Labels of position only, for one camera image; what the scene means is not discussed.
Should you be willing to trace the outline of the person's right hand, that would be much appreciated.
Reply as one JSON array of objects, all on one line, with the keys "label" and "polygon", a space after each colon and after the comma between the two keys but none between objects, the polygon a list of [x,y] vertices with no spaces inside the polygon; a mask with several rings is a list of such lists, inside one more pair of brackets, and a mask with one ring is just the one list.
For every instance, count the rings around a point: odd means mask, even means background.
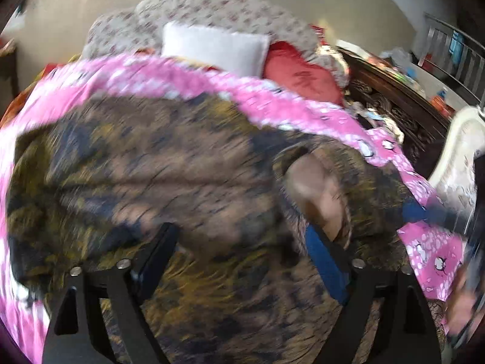
[{"label": "person's right hand", "polygon": [[473,313],[476,296],[473,291],[465,286],[467,281],[467,266],[462,265],[456,272],[451,286],[449,297],[446,301],[446,322],[448,333],[456,335],[470,322],[470,334],[474,334],[480,325],[484,312]]}]

